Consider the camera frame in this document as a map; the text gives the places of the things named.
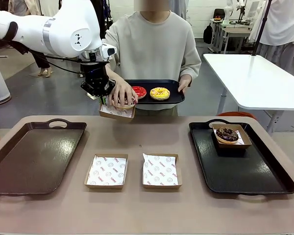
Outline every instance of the black tray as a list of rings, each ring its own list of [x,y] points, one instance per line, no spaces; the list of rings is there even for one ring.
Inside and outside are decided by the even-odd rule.
[[[174,80],[127,80],[132,87],[144,87],[147,95],[138,101],[138,104],[178,104],[185,100],[183,92],[178,92],[179,82]],[[170,98],[167,100],[155,100],[150,97],[150,91],[156,87],[164,87],[170,91]]]
[[[56,121],[67,126],[50,127]],[[26,123],[0,150],[0,194],[55,191],[86,125],[64,119]]]
[[[219,148],[209,126],[216,121],[241,125],[252,146],[246,150]],[[249,124],[215,119],[193,122],[189,126],[206,184],[213,192],[244,195],[294,193],[293,180]]]

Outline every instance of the brown tray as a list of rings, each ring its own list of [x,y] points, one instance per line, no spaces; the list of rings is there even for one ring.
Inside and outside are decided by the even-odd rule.
[[[52,122],[66,127],[51,127]],[[0,194],[48,194],[55,191],[87,124],[52,119],[25,124],[0,150]]]

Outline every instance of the red donut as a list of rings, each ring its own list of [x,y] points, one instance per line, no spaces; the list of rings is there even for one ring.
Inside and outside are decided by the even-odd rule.
[[[142,99],[146,96],[147,91],[144,87],[132,87],[135,93],[138,95],[138,99]]]

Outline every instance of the person's left hand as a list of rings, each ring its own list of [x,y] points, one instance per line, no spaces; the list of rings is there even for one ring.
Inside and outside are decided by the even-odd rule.
[[[189,74],[185,74],[181,76],[180,86],[177,91],[178,92],[183,91],[183,93],[185,94],[191,82],[192,82],[192,77]]]

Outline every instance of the yellow donut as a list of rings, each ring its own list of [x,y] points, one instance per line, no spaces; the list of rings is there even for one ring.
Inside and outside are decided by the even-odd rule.
[[[150,96],[155,100],[166,100],[170,97],[170,91],[163,87],[156,87],[150,91]]]

